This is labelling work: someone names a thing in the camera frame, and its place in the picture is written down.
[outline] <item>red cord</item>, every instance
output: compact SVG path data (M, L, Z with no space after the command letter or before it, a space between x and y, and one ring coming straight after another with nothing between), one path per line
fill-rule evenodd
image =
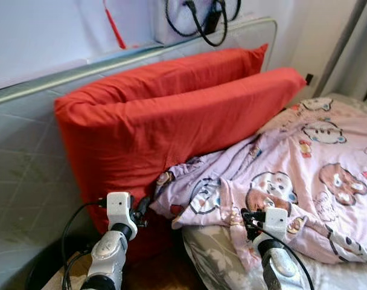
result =
M119 31L118 31L118 29L117 29L117 27L115 25L114 20L112 19L112 16L111 16L111 13L110 13L109 9L107 8L106 0L103 0L103 4L104 4L104 9L106 11L107 17L109 18L109 21L110 21L110 24L111 24L113 33L115 34L116 40L118 41L118 44L119 44L120 48L122 48L123 50L125 50L126 49L126 45L125 45L125 43L124 43L121 35L119 34Z

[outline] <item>white wall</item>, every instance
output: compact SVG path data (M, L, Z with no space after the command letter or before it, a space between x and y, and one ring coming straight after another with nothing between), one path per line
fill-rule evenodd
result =
M151 39L148 0L107 0L130 47ZM0 0L0 87L119 51L103 0Z
M278 23L278 35L269 69L290 66L312 0L242 0L242 13L271 16Z
M356 0L313 0L290 66L302 76L314 75L310 86L292 101L313 96Z

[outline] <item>blanket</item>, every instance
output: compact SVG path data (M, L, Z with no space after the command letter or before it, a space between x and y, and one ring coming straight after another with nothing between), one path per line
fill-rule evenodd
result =
M247 271L260 258L241 208L287 210L284 241L313 259L367 262L367 115L330 98L302 101L255 136L171 167L150 207L173 228L230 227Z

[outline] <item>red pillow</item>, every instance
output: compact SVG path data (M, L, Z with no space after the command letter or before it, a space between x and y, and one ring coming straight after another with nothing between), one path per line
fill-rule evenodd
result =
M264 52L265 47L226 50L157 63L56 100L83 200L118 190L139 200L153 192L154 181L170 166L253 134L305 83L293 69L244 78L260 71ZM106 211L90 208L90 214L105 232ZM161 229L142 229L139 235L146 238L132 242L130 258L161 250Z

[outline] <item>robotic arm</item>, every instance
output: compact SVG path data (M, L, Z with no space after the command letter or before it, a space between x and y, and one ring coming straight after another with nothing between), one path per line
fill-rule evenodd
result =
M133 198L127 192L107 195L109 231L92 249L92 265L81 290L120 290L127 243L135 238L137 227L147 226L142 218L150 198L142 199L137 211L132 209L132 203Z
M137 211L133 210L132 197L127 192L112 192L107 196L109 231L92 249L92 265L81 290L120 290L122 270L126 261L128 241L135 238L138 228L146 227L142 218L150 203L143 199ZM290 258L281 240L287 229L287 211L282 208L266 208L265 211L241 210L247 229L247 237L262 258L263 277L268 290L303 290L299 268ZM261 232L253 221L263 224Z
M253 224L253 221L264 223L264 231L282 240L287 229L287 211L268 207L265 211L250 212L243 208L241 215L247 237L253 241L255 251L262 258L263 277L268 290L303 290L299 268L283 245L268 234L260 233L259 227Z

